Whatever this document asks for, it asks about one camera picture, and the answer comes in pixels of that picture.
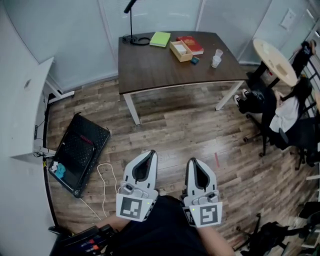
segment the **clear cup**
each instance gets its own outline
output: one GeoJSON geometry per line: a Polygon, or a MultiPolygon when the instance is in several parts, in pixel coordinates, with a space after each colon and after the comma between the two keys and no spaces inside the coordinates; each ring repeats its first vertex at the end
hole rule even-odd
{"type": "Polygon", "coordinates": [[[222,56],[223,53],[224,53],[224,52],[223,52],[222,50],[216,49],[216,51],[215,51],[215,56],[218,56],[218,57],[221,58],[221,56],[222,56]]]}
{"type": "Polygon", "coordinates": [[[216,67],[218,67],[218,65],[219,65],[219,63],[221,62],[221,58],[219,57],[219,56],[213,56],[213,58],[212,58],[212,63],[211,63],[211,66],[213,67],[213,68],[216,68],[216,67]]]}

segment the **white desk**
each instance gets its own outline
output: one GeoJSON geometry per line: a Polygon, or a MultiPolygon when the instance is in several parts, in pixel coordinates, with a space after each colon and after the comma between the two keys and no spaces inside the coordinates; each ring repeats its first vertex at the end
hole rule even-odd
{"type": "MultiPolygon", "coordinates": [[[[38,107],[42,97],[45,83],[48,84],[52,93],[56,98],[49,101],[49,103],[58,101],[60,99],[72,96],[74,91],[67,94],[60,94],[50,83],[47,82],[47,76],[54,58],[50,58],[45,62],[39,64],[34,69],[30,70],[24,79],[24,83],[18,87],[17,96],[14,99],[15,105],[12,109],[11,131],[10,131],[10,145],[8,147],[8,155],[10,157],[22,157],[33,154],[38,151],[34,148],[34,134],[35,125],[38,114],[38,107]]],[[[42,148],[48,157],[53,156],[56,152],[46,148],[42,148]]]]}

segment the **wooden box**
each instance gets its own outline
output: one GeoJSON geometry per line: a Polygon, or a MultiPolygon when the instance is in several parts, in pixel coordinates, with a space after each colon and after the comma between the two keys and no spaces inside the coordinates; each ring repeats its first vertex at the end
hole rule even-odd
{"type": "Polygon", "coordinates": [[[189,47],[182,41],[175,41],[175,42],[170,42],[170,49],[174,53],[174,55],[177,57],[177,59],[180,62],[187,62],[191,61],[193,54],[192,51],[189,49],[189,47]],[[175,48],[175,45],[183,45],[183,47],[186,49],[186,54],[181,55],[180,52],[175,48]]]}

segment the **wooden table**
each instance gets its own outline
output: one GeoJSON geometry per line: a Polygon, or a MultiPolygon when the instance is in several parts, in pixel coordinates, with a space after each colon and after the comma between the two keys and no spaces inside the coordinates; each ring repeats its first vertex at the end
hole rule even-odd
{"type": "MultiPolygon", "coordinates": [[[[217,82],[236,82],[223,99],[216,105],[220,110],[231,96],[248,79],[240,64],[228,47],[216,33],[194,31],[172,31],[170,41],[176,41],[179,36],[193,36],[204,48],[204,54],[198,64],[190,61],[179,62],[169,48],[157,46],[137,46],[123,43],[119,38],[118,79],[119,94],[124,96],[136,125],[140,120],[131,95],[139,92],[168,87],[206,84],[217,82]],[[212,57],[216,49],[221,49],[222,61],[217,68],[211,67],[212,57]]],[[[154,33],[136,35],[138,38],[151,38],[154,33]]]]}
{"type": "Polygon", "coordinates": [[[254,39],[253,47],[261,58],[262,62],[258,69],[253,73],[249,81],[249,86],[253,85],[266,69],[269,69],[277,78],[268,86],[272,88],[279,80],[293,87],[298,79],[296,72],[288,59],[273,45],[261,40],[254,39]]]}

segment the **person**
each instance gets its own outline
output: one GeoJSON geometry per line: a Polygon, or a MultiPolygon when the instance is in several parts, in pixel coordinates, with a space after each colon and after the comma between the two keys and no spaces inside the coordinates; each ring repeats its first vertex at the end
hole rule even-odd
{"type": "Polygon", "coordinates": [[[308,64],[308,61],[312,55],[316,54],[317,43],[315,40],[310,42],[304,41],[301,46],[293,52],[295,55],[292,67],[297,77],[300,76],[304,67],[308,64]]]}
{"type": "Polygon", "coordinates": [[[213,255],[234,256],[228,242],[212,226],[189,226],[178,199],[164,195],[158,199],[143,222],[130,221],[115,214],[96,226],[110,225],[118,230],[107,248],[118,255],[213,255]]]}
{"type": "Polygon", "coordinates": [[[266,93],[260,91],[248,92],[243,89],[244,100],[235,95],[235,104],[243,114],[246,112],[258,114],[263,112],[266,102],[267,106],[265,107],[272,118],[269,125],[270,129],[275,133],[278,133],[280,128],[283,132],[287,132],[302,114],[305,101],[311,94],[312,85],[306,77],[302,77],[287,96],[278,91],[273,92],[270,88],[266,88],[265,91],[271,91],[272,93],[269,93],[269,95],[274,93],[276,101],[265,100],[266,93]]]}

